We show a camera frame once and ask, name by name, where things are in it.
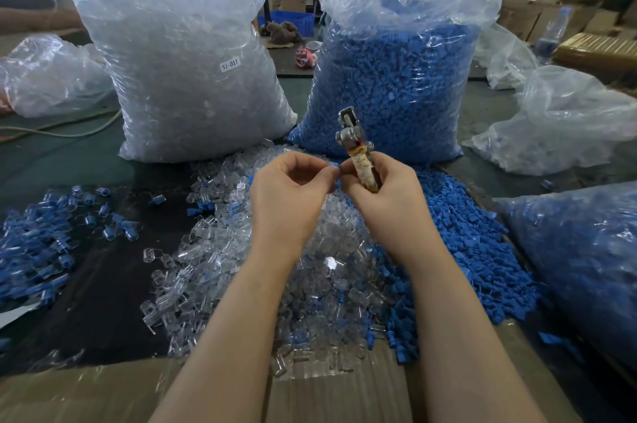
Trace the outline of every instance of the pile of clear plastic parts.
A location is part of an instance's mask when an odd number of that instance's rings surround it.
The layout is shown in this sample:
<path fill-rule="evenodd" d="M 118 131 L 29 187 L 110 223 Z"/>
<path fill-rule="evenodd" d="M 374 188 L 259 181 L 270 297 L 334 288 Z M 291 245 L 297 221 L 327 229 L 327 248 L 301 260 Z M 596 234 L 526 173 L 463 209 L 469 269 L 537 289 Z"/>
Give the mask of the pile of clear plastic parts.
<path fill-rule="evenodd" d="M 201 217 L 172 255 L 152 248 L 144 251 L 145 262 L 159 258 L 164 269 L 153 272 L 155 300 L 145 301 L 141 311 L 151 331 L 164 326 L 169 355 L 188 354 L 197 345 L 248 255 L 248 191 L 255 172 L 291 149 L 261 145 L 222 162 L 195 165 L 199 177 L 187 201 L 214 202 L 214 216 Z M 333 373 L 351 371 L 376 337 L 385 338 L 395 300 L 379 272 L 384 263 L 351 202 L 340 190 L 329 194 L 280 303 L 272 359 L 275 376 L 292 362 L 309 360 Z"/>

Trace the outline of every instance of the bag label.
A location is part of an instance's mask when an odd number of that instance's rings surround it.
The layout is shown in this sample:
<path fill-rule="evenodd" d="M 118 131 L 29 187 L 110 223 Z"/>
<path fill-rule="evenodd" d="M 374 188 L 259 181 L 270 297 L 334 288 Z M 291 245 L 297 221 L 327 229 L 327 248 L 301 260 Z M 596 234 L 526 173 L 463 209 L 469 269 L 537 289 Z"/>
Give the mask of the bag label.
<path fill-rule="evenodd" d="M 235 56 L 232 59 L 223 61 L 221 64 L 219 64 L 219 67 L 221 68 L 221 72 L 225 73 L 226 71 L 230 71 L 231 69 L 234 69 L 235 67 L 239 67 L 240 65 L 241 65 L 241 61 L 239 60 L 239 57 Z"/>

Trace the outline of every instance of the plastic bag of blue parts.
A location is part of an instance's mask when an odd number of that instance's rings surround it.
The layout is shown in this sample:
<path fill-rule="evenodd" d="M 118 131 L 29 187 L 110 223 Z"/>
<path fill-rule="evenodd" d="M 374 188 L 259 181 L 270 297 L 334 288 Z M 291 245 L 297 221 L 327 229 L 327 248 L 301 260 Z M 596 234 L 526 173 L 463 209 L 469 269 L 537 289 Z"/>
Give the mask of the plastic bag of blue parts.
<path fill-rule="evenodd" d="M 637 370 L 637 181 L 496 201 L 582 334 Z"/>
<path fill-rule="evenodd" d="M 480 27 L 502 0 L 320 0 L 332 18 L 308 112 L 289 140 L 344 156 L 338 112 L 354 106 L 376 149 L 407 163 L 454 158 L 458 113 Z"/>

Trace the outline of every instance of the hand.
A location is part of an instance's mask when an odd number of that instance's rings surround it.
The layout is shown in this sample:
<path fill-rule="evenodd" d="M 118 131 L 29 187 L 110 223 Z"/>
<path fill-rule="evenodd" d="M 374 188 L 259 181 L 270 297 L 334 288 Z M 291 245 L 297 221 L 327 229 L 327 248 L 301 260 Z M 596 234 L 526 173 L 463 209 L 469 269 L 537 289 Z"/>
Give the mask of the hand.
<path fill-rule="evenodd" d="M 361 185 L 351 159 L 341 165 L 343 190 L 362 213 L 372 236 L 410 271 L 410 264 L 425 255 L 423 248 L 443 244 L 442 239 L 416 172 L 384 153 L 372 152 L 371 160 L 380 175 L 380 191 L 372 194 Z"/>
<path fill-rule="evenodd" d="M 257 171 L 250 188 L 252 249 L 268 251 L 292 268 L 316 228 L 338 166 L 289 152 Z"/>

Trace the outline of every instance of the person's right hand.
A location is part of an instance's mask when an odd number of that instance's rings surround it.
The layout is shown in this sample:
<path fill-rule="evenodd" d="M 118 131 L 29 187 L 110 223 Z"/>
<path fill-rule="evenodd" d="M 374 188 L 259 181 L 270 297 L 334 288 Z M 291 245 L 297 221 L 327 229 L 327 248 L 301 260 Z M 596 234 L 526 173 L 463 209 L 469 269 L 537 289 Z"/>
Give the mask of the person's right hand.
<path fill-rule="evenodd" d="M 352 159 L 341 165 L 343 191 L 362 213 L 371 235 L 410 271 L 410 264 L 426 257 L 423 252 L 431 245 L 439 247 L 442 239 L 416 172 L 384 153 L 372 152 L 371 160 L 380 175 L 380 191 L 373 194 L 361 185 Z"/>

